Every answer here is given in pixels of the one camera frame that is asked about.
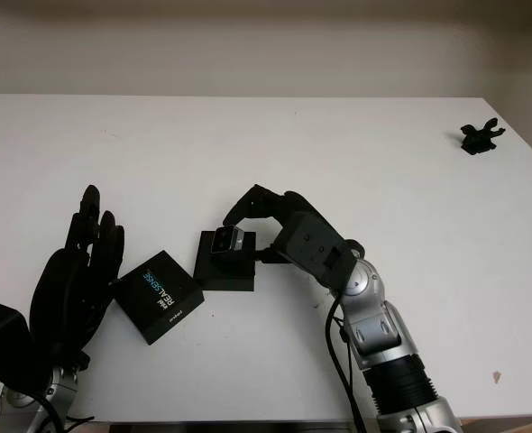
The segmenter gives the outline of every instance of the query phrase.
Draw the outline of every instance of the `black cylinder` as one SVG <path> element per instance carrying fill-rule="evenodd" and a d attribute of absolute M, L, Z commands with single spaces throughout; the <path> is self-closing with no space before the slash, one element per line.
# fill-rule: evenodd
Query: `black cylinder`
<path fill-rule="evenodd" d="M 436 400 L 435 387 L 418 355 L 378 364 L 364 372 L 381 415 L 400 412 Z"/>

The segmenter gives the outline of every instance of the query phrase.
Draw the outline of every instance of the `small black object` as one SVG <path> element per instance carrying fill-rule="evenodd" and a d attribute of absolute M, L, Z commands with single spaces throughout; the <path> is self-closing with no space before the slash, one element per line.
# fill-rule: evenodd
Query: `small black object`
<path fill-rule="evenodd" d="M 498 123 L 499 120 L 496 117 L 493 117 L 481 130 L 477 130 L 471 124 L 463 126 L 461 131 L 463 131 L 463 134 L 466 136 L 463 139 L 463 145 L 461 148 L 471 155 L 496 149 L 497 146 L 491 141 L 491 138 L 503 135 L 505 132 L 504 128 L 492 131 L 492 128 L 496 127 Z"/>
<path fill-rule="evenodd" d="M 202 232 L 194 279 L 203 290 L 254 290 L 256 234 L 245 232 L 241 248 L 235 250 L 231 245 L 237 233 L 232 226 Z"/>
<path fill-rule="evenodd" d="M 115 284 L 115 300 L 151 345 L 204 302 L 204 295 L 162 251 Z"/>
<path fill-rule="evenodd" d="M 236 226 L 218 227 L 212 239 L 212 254 L 242 251 L 244 231 Z"/>

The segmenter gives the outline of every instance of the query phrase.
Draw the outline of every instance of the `black cable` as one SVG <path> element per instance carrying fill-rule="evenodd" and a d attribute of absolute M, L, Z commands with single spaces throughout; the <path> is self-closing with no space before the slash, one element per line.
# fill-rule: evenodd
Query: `black cable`
<path fill-rule="evenodd" d="M 76 422 L 74 422 L 71 426 L 66 428 L 65 433 L 70 432 L 71 430 L 73 430 L 76 427 L 81 426 L 82 424 L 86 424 L 87 422 L 89 422 L 92 419 L 94 419 L 94 417 L 87 417 L 87 418 L 71 418 L 71 417 L 67 417 L 67 419 L 70 420 L 70 421 L 76 421 Z"/>
<path fill-rule="evenodd" d="M 348 382 L 350 383 L 350 389 L 353 390 L 353 352 L 350 350 L 350 345 L 346 343 L 346 350 L 348 351 Z"/>
<path fill-rule="evenodd" d="M 93 420 L 95 417 L 85 417 L 85 418 L 74 418 L 74 417 L 66 417 L 68 421 L 72 422 L 89 422 Z"/>
<path fill-rule="evenodd" d="M 364 422 L 362 421 L 362 415 L 360 413 L 360 410 L 358 409 L 358 405 L 356 404 L 356 399 L 354 398 L 353 390 L 348 384 L 348 381 L 346 380 L 346 376 L 344 375 L 342 366 L 338 362 L 335 349 L 332 345 L 332 338 L 330 337 L 330 327 L 332 326 L 332 321 L 336 309 L 338 308 L 338 304 L 340 304 L 340 298 L 342 298 L 342 293 L 336 295 L 336 299 L 333 302 L 332 307 L 330 307 L 330 311 L 328 311 L 328 316 L 326 316 L 326 323 L 324 326 L 326 345 L 328 346 L 328 353 L 332 358 L 332 362 L 334 363 L 336 371 L 338 372 L 340 381 L 342 382 L 342 385 L 346 390 L 346 395 L 348 396 L 348 401 L 350 402 L 350 407 L 353 412 L 354 425 L 356 426 L 356 430 L 358 431 L 358 433 L 366 433 L 366 427 L 364 426 Z"/>
<path fill-rule="evenodd" d="M 37 430 L 35 430 L 35 433 L 42 433 L 43 430 L 46 428 L 46 426 L 48 424 L 51 423 L 51 418 L 50 417 L 46 417 L 40 424 L 40 426 L 38 427 Z"/>
<path fill-rule="evenodd" d="M 34 400 L 40 403 L 40 406 L 42 406 L 46 410 L 46 412 L 48 412 L 48 418 L 46 418 L 40 424 L 36 433 L 41 433 L 43 428 L 50 421 L 53 424 L 54 428 L 56 429 L 56 433 L 64 433 L 64 426 L 61 424 L 60 416 L 58 415 L 58 412 L 55 410 L 53 405 L 40 395 L 33 394 L 33 395 L 30 395 L 30 397 L 32 397 Z"/>

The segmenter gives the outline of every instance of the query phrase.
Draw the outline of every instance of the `realsense logo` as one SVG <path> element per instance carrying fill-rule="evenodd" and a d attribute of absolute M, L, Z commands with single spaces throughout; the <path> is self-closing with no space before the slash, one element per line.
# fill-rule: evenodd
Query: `realsense logo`
<path fill-rule="evenodd" d="M 164 286 L 161 285 L 150 270 L 148 270 L 142 277 L 148 282 L 150 287 L 160 295 L 160 300 L 157 302 L 158 305 L 160 305 L 160 308 L 168 309 L 168 307 L 174 303 L 174 299 L 166 292 Z"/>

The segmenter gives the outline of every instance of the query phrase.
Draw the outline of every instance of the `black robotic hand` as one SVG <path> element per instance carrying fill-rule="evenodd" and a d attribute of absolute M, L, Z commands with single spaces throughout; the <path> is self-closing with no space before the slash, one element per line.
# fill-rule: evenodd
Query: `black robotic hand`
<path fill-rule="evenodd" d="M 90 185 L 72 217 L 64 248 L 48 260 L 32 298 L 30 329 L 18 311 L 0 304 L 0 382 L 25 394 L 42 391 L 54 366 L 84 370 L 82 349 L 114 298 L 124 253 L 124 229 Z M 91 257 L 88 252 L 92 245 Z"/>
<path fill-rule="evenodd" d="M 356 264 L 352 249 L 364 256 L 361 245 L 344 240 L 304 197 L 294 191 L 286 191 L 280 196 L 254 185 L 228 212 L 223 224 L 234 226 L 245 218 L 267 217 L 274 217 L 282 229 L 271 247 L 258 252 L 256 258 L 265 263 L 294 263 L 331 290 L 344 287 Z"/>

